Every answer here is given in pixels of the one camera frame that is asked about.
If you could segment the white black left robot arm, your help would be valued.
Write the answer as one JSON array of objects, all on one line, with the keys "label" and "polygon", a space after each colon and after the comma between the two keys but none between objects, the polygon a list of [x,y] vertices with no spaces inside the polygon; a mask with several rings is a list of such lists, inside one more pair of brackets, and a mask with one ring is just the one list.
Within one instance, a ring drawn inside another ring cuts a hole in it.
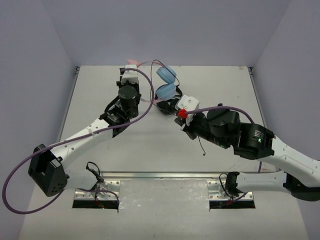
[{"label": "white black left robot arm", "polygon": [[90,190],[101,179],[89,170],[73,170],[71,164],[87,151],[121,134],[139,114],[138,83],[118,82],[118,95],[93,123],[51,150],[31,159],[28,174],[44,194],[52,197],[64,189]]}]

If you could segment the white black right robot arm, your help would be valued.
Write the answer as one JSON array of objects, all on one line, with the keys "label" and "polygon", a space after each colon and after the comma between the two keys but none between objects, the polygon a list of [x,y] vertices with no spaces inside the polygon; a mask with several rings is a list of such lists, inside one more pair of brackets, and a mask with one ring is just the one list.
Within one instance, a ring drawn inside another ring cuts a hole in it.
[{"label": "white black right robot arm", "polygon": [[222,189],[230,198],[253,191],[290,194],[296,199],[320,199],[320,162],[291,148],[271,130],[241,122],[243,110],[218,105],[197,110],[181,109],[174,120],[192,140],[202,138],[223,149],[232,148],[242,159],[258,160],[278,169],[276,172],[244,173],[230,171]]}]

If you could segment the pink blue cat-ear headphones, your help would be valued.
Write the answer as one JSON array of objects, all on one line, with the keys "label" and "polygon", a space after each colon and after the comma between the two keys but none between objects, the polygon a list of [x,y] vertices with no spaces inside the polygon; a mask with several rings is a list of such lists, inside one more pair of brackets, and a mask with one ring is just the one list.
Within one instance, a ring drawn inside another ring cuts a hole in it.
[{"label": "pink blue cat-ear headphones", "polygon": [[180,81],[177,78],[177,74],[171,67],[163,64],[160,60],[154,59],[152,61],[140,62],[134,59],[127,59],[127,63],[129,65],[136,65],[138,68],[142,65],[150,64],[150,80],[151,81],[152,81],[153,65],[160,66],[157,69],[156,74],[165,82],[165,84],[159,86],[154,91],[154,97],[152,97],[152,92],[150,91],[149,99],[141,98],[143,102],[149,103],[153,101],[153,103],[160,103],[162,101],[170,101],[170,100],[182,97],[183,93],[179,88]]}]

